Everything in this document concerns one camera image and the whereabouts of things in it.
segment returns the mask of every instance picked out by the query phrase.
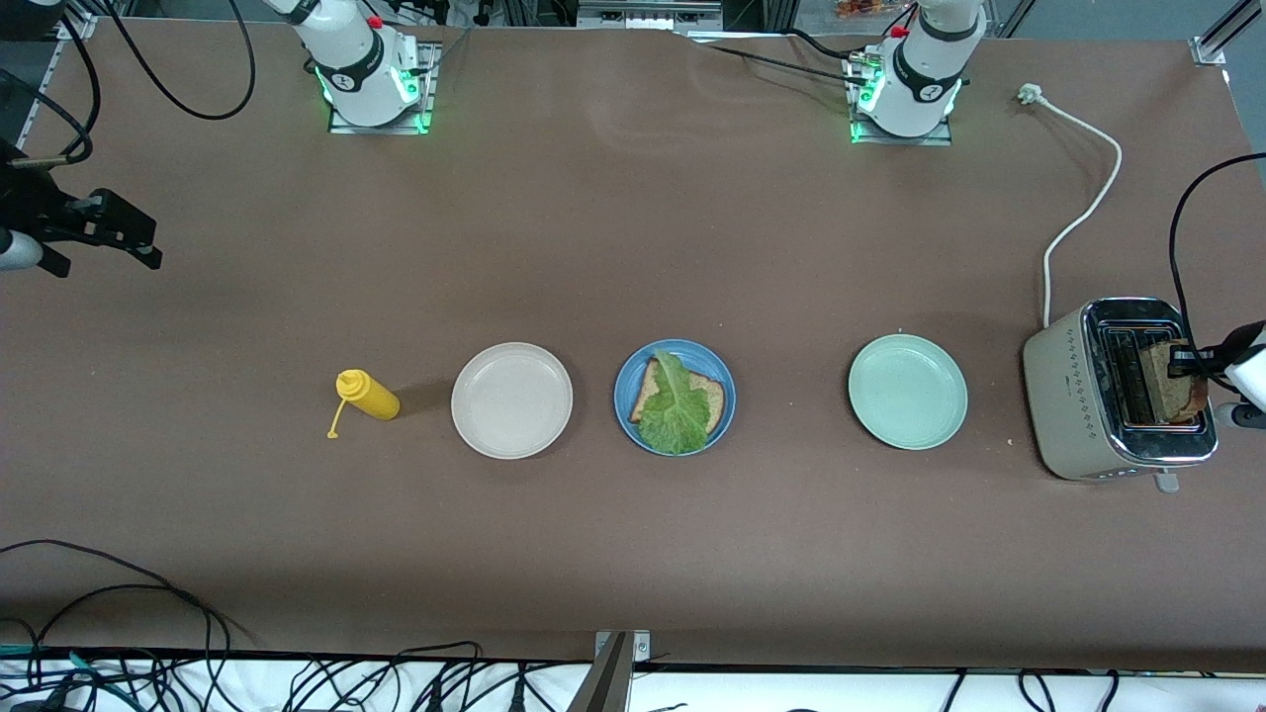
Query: gray floor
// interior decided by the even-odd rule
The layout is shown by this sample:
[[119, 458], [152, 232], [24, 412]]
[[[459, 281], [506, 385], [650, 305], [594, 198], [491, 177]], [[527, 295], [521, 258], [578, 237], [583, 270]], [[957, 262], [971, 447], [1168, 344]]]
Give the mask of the gray floor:
[[[1018, 0], [994, 0], [1005, 16]], [[1232, 0], [1038, 0], [1017, 37], [1041, 39], [1189, 39], [1218, 19]], [[275, 20], [260, 0], [239, 0], [248, 20]], [[836, 0], [801, 0], [801, 27], [833, 16]], [[224, 0], [142, 0], [138, 14], [230, 19]], [[866, 32], [867, 28], [849, 28]], [[0, 43], [0, 66], [38, 82], [52, 46]], [[1227, 51], [1227, 72], [1241, 122], [1255, 149], [1266, 151], [1266, 22], [1258, 22]], [[29, 101], [11, 98], [0, 105], [0, 136], [13, 141]]]

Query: tabletop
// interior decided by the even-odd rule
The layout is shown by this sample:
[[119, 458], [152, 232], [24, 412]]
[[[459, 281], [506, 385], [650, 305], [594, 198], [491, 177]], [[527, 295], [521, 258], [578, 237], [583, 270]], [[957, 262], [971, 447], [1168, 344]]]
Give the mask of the tabletop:
[[[186, 103], [241, 95], [234, 25], [130, 24]], [[258, 89], [216, 123], [167, 104], [113, 28], [89, 41], [96, 153], [54, 175], [153, 215], [166, 260], [67, 246], [70, 279], [0, 280], [0, 541], [158, 570], [248, 628], [243, 647], [582, 658], [628, 627], [668, 660], [1266, 669], [1266, 441], [1224, 428], [1176, 495], [1075, 484], [1042, 466], [1023, 390], [1042, 251], [1112, 151], [1014, 92], [1039, 82], [1124, 147], [1055, 255], [1053, 313], [1172, 299], [1174, 204], [1247, 149], [1222, 72], [1181, 43], [986, 41], [953, 146], [918, 148], [849, 143], [830, 80], [633, 30], [476, 29], [429, 136], [335, 137], [294, 32], [251, 34]], [[737, 46], [832, 68], [791, 39]], [[86, 111], [73, 53], [49, 91]], [[41, 111], [28, 152], [67, 134]], [[1189, 205], [1204, 342], [1266, 313], [1263, 219], [1251, 166]], [[967, 381], [934, 450], [880, 443], [843, 393], [896, 332]], [[670, 337], [738, 389], [693, 457], [644, 452], [610, 404], [628, 355]], [[506, 341], [548, 348], [575, 388], [561, 438], [518, 461], [468, 448], [448, 409], [461, 367]], [[327, 440], [349, 367], [404, 409]], [[0, 609], [39, 618], [123, 576], [15, 552]], [[51, 644], [201, 646], [200, 618], [143, 594], [61, 626]]]

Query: white plug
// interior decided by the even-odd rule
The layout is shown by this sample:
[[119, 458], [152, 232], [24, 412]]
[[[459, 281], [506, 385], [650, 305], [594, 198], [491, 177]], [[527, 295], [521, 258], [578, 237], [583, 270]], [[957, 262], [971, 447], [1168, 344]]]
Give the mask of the white plug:
[[1020, 104], [1028, 106], [1029, 104], [1046, 104], [1046, 96], [1042, 96], [1042, 87], [1036, 84], [1025, 84], [1020, 87], [1015, 98], [1020, 100]]

